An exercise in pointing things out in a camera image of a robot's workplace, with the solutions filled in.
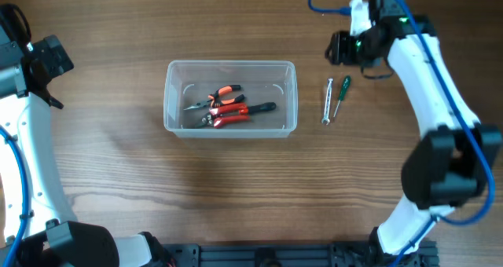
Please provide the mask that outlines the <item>green handle screwdriver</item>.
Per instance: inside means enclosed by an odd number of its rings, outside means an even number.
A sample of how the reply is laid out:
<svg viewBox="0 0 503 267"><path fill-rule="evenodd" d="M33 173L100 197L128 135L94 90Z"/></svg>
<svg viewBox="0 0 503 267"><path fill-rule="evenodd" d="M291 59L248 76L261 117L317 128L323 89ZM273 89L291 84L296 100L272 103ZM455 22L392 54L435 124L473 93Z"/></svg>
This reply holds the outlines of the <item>green handle screwdriver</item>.
<svg viewBox="0 0 503 267"><path fill-rule="evenodd" d="M351 77L349 75L347 75L343 79L340 93L339 93L338 100L337 100L336 109L334 111L333 117L336 117L337 112L340 108L340 105L341 105L342 101L345 99L345 96L347 94L347 90L349 89L350 85L351 85Z"/></svg>

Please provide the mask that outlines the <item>silver open-end wrench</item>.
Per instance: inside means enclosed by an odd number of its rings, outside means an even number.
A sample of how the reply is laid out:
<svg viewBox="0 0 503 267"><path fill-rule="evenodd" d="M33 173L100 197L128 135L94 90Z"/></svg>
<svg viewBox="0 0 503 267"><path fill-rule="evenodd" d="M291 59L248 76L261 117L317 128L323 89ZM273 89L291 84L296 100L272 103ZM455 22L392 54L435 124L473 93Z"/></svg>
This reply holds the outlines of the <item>silver open-end wrench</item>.
<svg viewBox="0 0 503 267"><path fill-rule="evenodd" d="M321 119L321 123L324 125L328 125L330 123L329 112L330 112L331 97L332 97L332 83L333 83L333 78L328 78L326 92L325 92L324 112L323 112L323 117Z"/></svg>

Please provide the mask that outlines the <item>black red handle screwdriver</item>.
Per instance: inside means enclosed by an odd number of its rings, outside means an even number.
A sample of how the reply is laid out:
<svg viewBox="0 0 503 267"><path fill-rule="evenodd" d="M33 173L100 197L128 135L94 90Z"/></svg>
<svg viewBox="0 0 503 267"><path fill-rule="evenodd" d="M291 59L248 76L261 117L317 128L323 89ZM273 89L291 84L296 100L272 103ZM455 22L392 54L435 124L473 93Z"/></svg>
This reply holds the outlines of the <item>black red handle screwdriver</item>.
<svg viewBox="0 0 503 267"><path fill-rule="evenodd" d="M273 111L277 105L274 102L266 102L263 104L257 104L253 106L245 106L239 111L240 115L253 115L260 112L270 112Z"/></svg>

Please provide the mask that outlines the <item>red black handle pliers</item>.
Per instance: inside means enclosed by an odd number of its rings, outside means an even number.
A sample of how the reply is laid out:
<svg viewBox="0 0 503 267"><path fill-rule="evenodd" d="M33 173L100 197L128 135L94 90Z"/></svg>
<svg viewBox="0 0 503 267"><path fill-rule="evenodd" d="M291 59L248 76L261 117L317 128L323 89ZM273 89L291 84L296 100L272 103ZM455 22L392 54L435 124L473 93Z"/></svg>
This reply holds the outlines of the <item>red black handle pliers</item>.
<svg viewBox="0 0 503 267"><path fill-rule="evenodd" d="M228 85L219 88L214 93L209 94L207 98L200 102L190 105L185 108L185 111L200 109L200 108L219 108L226 105L242 103L245 100L245 95L240 94L233 99L223 99L229 93L241 90L241 85Z"/></svg>

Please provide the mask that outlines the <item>red handle pruning shears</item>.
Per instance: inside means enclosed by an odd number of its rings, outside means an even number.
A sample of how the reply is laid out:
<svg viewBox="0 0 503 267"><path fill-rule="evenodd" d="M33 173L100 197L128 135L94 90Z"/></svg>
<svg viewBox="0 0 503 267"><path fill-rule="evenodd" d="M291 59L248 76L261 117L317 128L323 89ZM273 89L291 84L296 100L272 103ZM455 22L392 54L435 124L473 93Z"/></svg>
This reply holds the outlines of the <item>red handle pruning shears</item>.
<svg viewBox="0 0 503 267"><path fill-rule="evenodd" d="M204 127L221 128L230 123L240 123L248 120L248 106L245 103L230 104L219 108L211 108L194 127L196 129Z"/></svg>

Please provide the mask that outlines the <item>clear plastic container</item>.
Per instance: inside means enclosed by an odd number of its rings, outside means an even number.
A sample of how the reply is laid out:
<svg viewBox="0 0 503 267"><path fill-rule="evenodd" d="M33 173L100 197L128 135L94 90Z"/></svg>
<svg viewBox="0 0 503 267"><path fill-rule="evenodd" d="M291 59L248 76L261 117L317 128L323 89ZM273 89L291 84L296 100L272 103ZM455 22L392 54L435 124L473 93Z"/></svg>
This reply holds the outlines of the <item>clear plastic container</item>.
<svg viewBox="0 0 503 267"><path fill-rule="evenodd" d="M211 108L185 111L219 88L241 85L223 99L245 95L247 106L274 102L270 112L248 115L249 120L221 128L194 125ZM298 122L296 68L287 60L174 60L167 68L163 123L184 138L283 138Z"/></svg>

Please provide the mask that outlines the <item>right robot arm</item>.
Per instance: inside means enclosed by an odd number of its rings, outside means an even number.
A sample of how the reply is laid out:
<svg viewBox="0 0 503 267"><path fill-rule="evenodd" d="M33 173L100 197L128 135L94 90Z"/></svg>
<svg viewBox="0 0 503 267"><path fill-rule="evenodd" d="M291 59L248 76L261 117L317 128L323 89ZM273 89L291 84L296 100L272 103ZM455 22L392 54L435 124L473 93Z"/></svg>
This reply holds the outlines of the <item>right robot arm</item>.
<svg viewBox="0 0 503 267"><path fill-rule="evenodd" d="M332 36L326 58L360 68L385 60L404 86L420 131L402 167L402 198L374 232L376 249L398 258L416 252L438 221L473 225L488 214L496 196L491 167L502 135L464 102L427 17L345 13L351 28Z"/></svg>

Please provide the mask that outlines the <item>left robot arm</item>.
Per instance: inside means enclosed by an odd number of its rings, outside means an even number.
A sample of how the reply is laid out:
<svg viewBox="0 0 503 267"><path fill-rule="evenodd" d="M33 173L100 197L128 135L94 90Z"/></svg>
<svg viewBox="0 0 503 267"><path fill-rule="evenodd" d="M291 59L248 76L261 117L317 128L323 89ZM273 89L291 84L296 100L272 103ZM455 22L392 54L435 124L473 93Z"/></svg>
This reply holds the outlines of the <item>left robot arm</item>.
<svg viewBox="0 0 503 267"><path fill-rule="evenodd" d="M147 266L145 234L115 238L77 220L61 185L51 110L64 105L48 85L74 64L55 35L32 42L18 5L1 6L1 181L3 266Z"/></svg>

